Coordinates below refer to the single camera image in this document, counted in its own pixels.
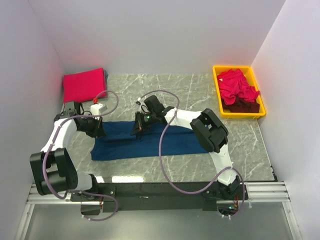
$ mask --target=gray marble surface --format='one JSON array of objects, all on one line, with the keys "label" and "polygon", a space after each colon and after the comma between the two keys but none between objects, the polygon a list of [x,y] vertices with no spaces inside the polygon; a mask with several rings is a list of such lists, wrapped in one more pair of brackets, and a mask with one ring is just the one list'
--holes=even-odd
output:
[{"label": "gray marble surface", "polygon": [[[169,90],[180,98],[180,109],[202,111],[212,109],[220,116],[218,98],[213,76],[210,74],[111,74],[107,87],[119,96],[118,108],[103,121],[133,121],[137,98],[152,90]],[[176,100],[169,94],[157,93],[165,106],[175,106]],[[110,93],[103,99],[108,109],[116,100]],[[85,102],[89,110],[92,102]],[[274,180],[270,161],[263,143],[256,119],[220,118],[229,130],[228,145],[233,166],[246,181]],[[95,139],[83,132],[77,132],[68,149],[71,159],[79,172],[101,176],[111,182],[113,176],[137,178],[144,182],[165,182],[159,166],[159,158],[140,157],[112,161],[91,160]],[[164,156],[163,162],[168,176],[175,182],[210,181],[216,174],[209,154]]]}]

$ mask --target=dark blue towel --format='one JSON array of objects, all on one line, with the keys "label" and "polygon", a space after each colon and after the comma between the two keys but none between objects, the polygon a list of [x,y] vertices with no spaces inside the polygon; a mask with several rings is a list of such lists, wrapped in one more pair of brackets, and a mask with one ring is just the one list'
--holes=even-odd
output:
[{"label": "dark blue towel", "polygon": [[[155,123],[151,130],[139,136],[131,136],[133,121],[109,121],[102,123],[106,136],[95,139],[91,151],[92,160],[109,161],[140,157],[153,157],[159,154],[160,135],[164,125]],[[199,144],[190,129],[170,126],[162,142],[162,155],[207,153]]]}]

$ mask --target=brown cloth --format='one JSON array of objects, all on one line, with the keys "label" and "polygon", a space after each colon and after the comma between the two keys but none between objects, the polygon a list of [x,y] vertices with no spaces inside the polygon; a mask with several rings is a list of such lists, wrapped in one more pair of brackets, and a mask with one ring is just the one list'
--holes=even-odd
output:
[{"label": "brown cloth", "polygon": [[260,105],[256,101],[249,102],[235,96],[235,101],[231,105],[226,105],[225,101],[221,98],[223,109],[229,110],[231,113],[259,113]]}]

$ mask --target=white wall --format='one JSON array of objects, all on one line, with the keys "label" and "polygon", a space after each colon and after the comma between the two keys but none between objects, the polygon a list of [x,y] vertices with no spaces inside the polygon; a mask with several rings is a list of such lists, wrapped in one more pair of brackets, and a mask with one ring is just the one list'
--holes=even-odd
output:
[{"label": "white wall", "polygon": [[262,135],[304,239],[320,234],[320,0],[286,0],[252,67]]},{"label": "white wall", "polygon": [[62,63],[26,0],[0,2],[0,239],[15,234],[33,181],[30,154],[61,108]]},{"label": "white wall", "polygon": [[67,72],[251,65],[285,0],[29,0]]}]

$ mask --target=yellow plastic basket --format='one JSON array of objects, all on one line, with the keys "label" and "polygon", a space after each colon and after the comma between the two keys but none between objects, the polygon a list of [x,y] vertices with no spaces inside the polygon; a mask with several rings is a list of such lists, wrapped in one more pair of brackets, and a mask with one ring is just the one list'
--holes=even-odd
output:
[{"label": "yellow plastic basket", "polygon": [[219,101],[219,110],[220,110],[220,115],[222,118],[231,118],[231,119],[244,119],[244,118],[251,118],[251,119],[258,119],[264,115],[266,115],[266,110],[264,107],[264,104],[262,102],[261,96],[259,95],[256,98],[256,102],[260,104],[260,109],[259,113],[244,113],[244,112],[230,112],[229,110],[223,109],[222,103],[221,103],[221,96],[220,96],[220,91],[219,91],[219,86],[218,86],[218,79],[217,75],[219,75],[222,72],[228,71],[229,69],[240,69],[241,72],[243,72],[244,76],[246,77],[246,80],[249,85],[254,86],[255,90],[258,91],[258,86],[256,83],[256,79],[254,76],[254,73],[249,66],[221,66],[221,65],[215,65],[213,66],[213,79],[215,82],[215,87],[216,87],[216,94],[218,96],[218,101]]}]

